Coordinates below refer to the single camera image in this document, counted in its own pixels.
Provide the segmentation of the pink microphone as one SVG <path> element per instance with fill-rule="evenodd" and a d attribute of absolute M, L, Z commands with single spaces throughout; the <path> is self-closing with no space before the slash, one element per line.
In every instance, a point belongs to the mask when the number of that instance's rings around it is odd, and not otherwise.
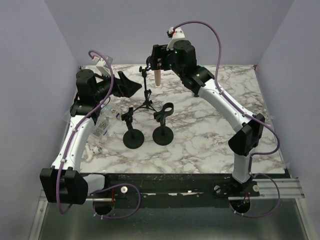
<path fill-rule="evenodd" d="M 157 70 L 154 70 L 154 81 L 155 81 L 155 85 L 157 87 L 159 87 L 161 85 L 161 81 L 162 81 L 162 78 L 161 78 L 161 70 L 160 69 L 157 69 Z"/>

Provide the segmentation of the black tripod microphone stand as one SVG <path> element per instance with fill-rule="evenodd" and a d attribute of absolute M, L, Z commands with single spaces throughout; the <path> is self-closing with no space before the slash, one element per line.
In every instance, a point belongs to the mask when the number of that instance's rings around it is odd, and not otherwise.
<path fill-rule="evenodd" d="M 143 78 L 143 85 L 144 85 L 144 102 L 142 105 L 138 106 L 133 110 L 133 113 L 137 112 L 138 110 L 147 109 L 151 110 L 153 112 L 157 112 L 157 110 L 152 106 L 153 102 L 150 100 L 150 96 L 152 91 L 150 89 L 147 89 L 147 72 L 151 70 L 151 64 L 150 64 L 150 56 L 146 58 L 145 61 L 145 68 L 142 66 L 139 67 L 139 72 L 141 73 L 141 76 Z"/>

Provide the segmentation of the black round-base stand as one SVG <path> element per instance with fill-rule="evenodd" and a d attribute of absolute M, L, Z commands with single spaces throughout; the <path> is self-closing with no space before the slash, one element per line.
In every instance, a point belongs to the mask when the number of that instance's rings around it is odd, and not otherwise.
<path fill-rule="evenodd" d="M 142 146 L 144 143 L 144 134 L 138 130 L 133 128 L 133 114 L 134 109 L 130 107 L 128 112 L 121 115 L 121 120 L 125 121 L 127 126 L 127 131 L 123 135 L 123 143 L 129 149 L 137 149 Z"/>
<path fill-rule="evenodd" d="M 174 113 L 174 104 L 167 102 L 163 105 L 162 109 L 153 114 L 154 119 L 160 123 L 160 126 L 155 128 L 152 133 L 153 141 L 160 145 L 166 146 L 170 144 L 174 139 L 173 131 L 166 126 L 166 118 Z"/>

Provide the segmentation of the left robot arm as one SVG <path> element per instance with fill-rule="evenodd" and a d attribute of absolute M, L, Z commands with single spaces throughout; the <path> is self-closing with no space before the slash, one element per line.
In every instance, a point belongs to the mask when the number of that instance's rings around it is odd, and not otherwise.
<path fill-rule="evenodd" d="M 50 203 L 82 205 L 91 193 L 101 198 L 110 194 L 111 185 L 103 175 L 80 174 L 82 155 L 100 115 L 99 104 L 110 95 L 130 98 L 142 85 L 129 80 L 122 71 L 118 71 L 118 77 L 110 77 L 81 69 L 76 73 L 76 88 L 62 147 L 51 167 L 42 169 L 39 176 Z"/>

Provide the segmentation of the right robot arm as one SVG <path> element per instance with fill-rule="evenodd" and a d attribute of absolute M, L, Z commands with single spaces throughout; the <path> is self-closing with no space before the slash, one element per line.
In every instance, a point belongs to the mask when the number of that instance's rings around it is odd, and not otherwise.
<path fill-rule="evenodd" d="M 230 183 L 230 191 L 236 196 L 243 195 L 251 177 L 250 154 L 262 137 L 265 117 L 247 110 L 222 89 L 215 76 L 197 64 L 196 50 L 188 40 L 175 42 L 171 49 L 165 44 L 154 45 L 148 63 L 154 71 L 173 71 L 188 90 L 211 104 L 230 124 L 235 132 L 228 141 L 234 153 L 234 180 Z"/>

